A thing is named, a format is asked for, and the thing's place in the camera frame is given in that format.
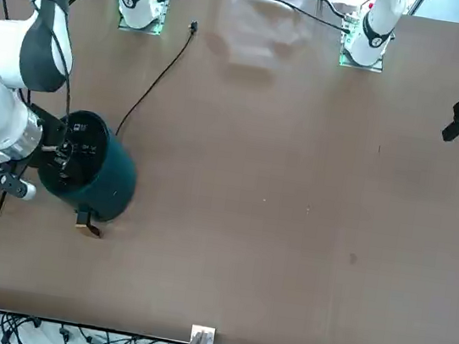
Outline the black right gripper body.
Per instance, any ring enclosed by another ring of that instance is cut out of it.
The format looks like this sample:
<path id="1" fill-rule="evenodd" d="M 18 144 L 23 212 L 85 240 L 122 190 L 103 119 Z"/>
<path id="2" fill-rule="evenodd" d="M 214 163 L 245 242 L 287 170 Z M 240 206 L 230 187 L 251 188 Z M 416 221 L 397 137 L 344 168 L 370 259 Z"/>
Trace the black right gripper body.
<path id="1" fill-rule="evenodd" d="M 64 169 L 69 162 L 71 152 L 67 119 L 54 117 L 36 104 L 31 104 L 29 108 L 38 118 L 37 123 L 41 128 L 41 140 L 29 156 L 29 166 L 39 169 L 50 165 Z"/>

